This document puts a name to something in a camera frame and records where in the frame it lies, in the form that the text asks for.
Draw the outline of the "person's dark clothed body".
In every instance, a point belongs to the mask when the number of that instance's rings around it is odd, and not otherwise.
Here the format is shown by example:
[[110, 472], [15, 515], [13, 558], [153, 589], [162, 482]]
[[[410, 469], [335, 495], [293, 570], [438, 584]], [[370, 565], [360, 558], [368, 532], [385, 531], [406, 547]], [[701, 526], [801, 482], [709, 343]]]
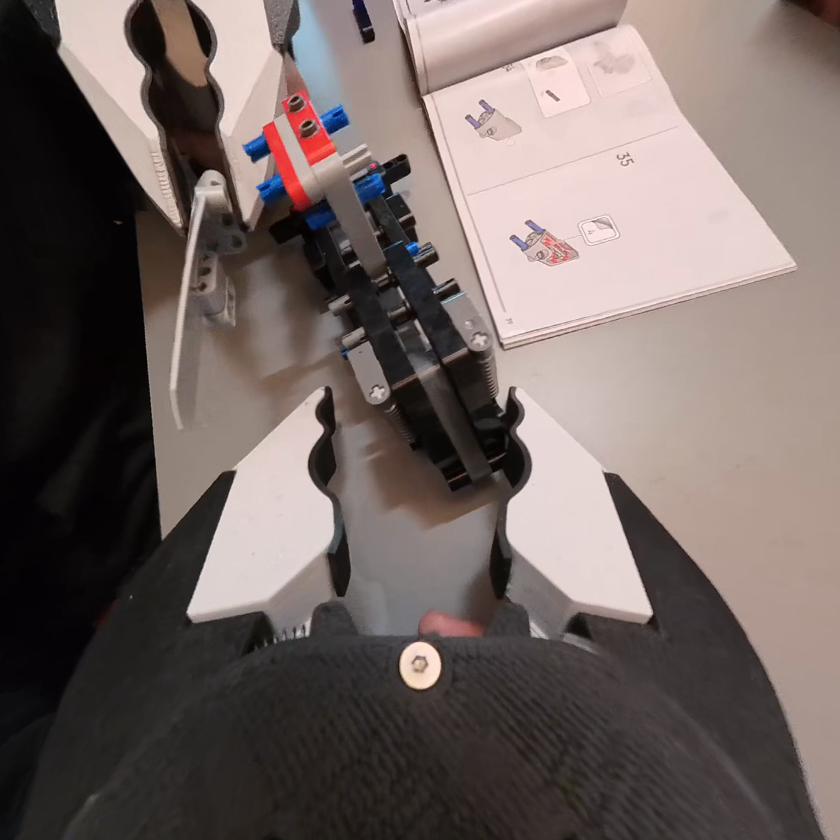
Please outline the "person's dark clothed body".
[[2, 740], [55, 708], [161, 539], [130, 177], [2, 2]]

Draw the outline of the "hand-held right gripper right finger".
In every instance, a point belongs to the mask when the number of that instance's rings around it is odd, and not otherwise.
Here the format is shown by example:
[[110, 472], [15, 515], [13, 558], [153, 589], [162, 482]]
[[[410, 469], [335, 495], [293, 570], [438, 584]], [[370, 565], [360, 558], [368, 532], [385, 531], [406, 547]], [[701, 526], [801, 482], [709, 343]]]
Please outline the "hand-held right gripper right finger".
[[581, 615], [647, 624], [653, 607], [601, 463], [520, 387], [505, 418], [510, 492], [490, 555], [495, 594], [531, 625]]

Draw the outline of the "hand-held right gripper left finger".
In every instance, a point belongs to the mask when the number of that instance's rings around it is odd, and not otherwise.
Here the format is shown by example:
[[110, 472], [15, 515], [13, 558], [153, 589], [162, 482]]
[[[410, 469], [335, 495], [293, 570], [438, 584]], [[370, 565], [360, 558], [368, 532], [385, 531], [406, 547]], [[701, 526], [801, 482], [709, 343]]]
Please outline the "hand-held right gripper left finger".
[[234, 468], [187, 616], [209, 623], [262, 613], [309, 624], [351, 577], [340, 500], [332, 389], [312, 392]]

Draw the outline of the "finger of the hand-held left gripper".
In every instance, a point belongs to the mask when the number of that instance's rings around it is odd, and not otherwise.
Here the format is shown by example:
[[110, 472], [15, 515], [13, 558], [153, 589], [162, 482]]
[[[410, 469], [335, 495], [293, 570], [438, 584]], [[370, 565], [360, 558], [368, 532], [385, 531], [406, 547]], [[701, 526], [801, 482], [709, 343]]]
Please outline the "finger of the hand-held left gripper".
[[137, 1], [56, 1], [58, 56], [137, 183], [183, 235], [189, 210], [165, 130], [151, 109], [152, 68], [131, 33], [139, 6]]
[[287, 90], [286, 57], [270, 43], [264, 1], [194, 1], [211, 34], [207, 72], [217, 96], [215, 140], [239, 222], [255, 228], [263, 211], [257, 185], [268, 176], [266, 159], [253, 162], [245, 144], [277, 115]]

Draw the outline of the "person's right hand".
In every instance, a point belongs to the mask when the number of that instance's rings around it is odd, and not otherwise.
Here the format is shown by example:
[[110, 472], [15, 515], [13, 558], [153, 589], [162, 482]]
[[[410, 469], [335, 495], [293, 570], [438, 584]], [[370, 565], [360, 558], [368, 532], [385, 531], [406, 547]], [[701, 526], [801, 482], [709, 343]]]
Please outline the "person's right hand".
[[417, 632], [421, 637], [483, 637], [485, 628], [462, 617], [430, 610], [419, 620]]

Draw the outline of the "grey toy panel red sticker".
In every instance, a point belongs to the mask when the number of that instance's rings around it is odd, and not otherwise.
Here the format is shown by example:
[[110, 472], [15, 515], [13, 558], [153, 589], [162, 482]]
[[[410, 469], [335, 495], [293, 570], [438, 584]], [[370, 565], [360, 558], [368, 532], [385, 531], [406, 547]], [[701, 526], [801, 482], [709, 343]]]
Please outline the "grey toy panel red sticker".
[[223, 259], [245, 250], [224, 175], [207, 170], [193, 191], [190, 225], [175, 315], [168, 393], [175, 427], [194, 420], [205, 331], [236, 324], [236, 295]]

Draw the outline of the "toy brick truck chassis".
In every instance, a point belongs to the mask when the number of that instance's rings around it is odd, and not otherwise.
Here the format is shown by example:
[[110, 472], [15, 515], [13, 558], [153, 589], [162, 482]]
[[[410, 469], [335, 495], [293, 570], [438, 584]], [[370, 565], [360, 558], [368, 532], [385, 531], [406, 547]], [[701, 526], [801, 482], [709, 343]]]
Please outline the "toy brick truck chassis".
[[422, 449], [451, 490], [501, 471], [511, 441], [499, 405], [495, 344], [456, 280], [438, 283], [431, 243], [395, 185], [411, 173], [405, 155], [384, 162], [363, 144], [340, 154], [333, 135], [348, 126], [342, 106], [317, 114], [305, 91], [244, 145], [272, 176], [257, 190], [280, 217], [276, 243], [299, 238], [314, 276], [345, 318], [342, 354], [367, 403], [412, 449]]

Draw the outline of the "white instruction booklet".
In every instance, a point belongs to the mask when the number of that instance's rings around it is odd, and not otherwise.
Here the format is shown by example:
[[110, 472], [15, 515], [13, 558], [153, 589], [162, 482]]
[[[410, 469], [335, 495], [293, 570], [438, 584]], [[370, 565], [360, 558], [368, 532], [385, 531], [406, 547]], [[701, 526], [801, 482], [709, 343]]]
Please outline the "white instruction booklet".
[[393, 3], [506, 349], [796, 269], [626, 5]]

